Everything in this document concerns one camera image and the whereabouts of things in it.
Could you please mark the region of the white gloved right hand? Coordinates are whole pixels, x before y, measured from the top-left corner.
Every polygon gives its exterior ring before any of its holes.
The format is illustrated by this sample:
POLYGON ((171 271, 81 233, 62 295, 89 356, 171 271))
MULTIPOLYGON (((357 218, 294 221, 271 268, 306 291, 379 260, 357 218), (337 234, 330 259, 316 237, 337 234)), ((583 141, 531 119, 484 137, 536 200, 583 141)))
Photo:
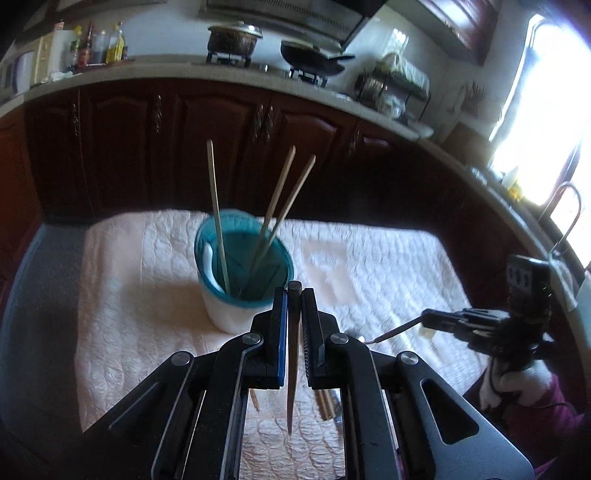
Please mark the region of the white gloved right hand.
POLYGON ((490 357, 479 391, 483 411, 499 407, 505 395, 530 407, 547 394, 553 384, 553 374, 542 360, 534 360, 525 370, 510 371, 506 363, 490 357))

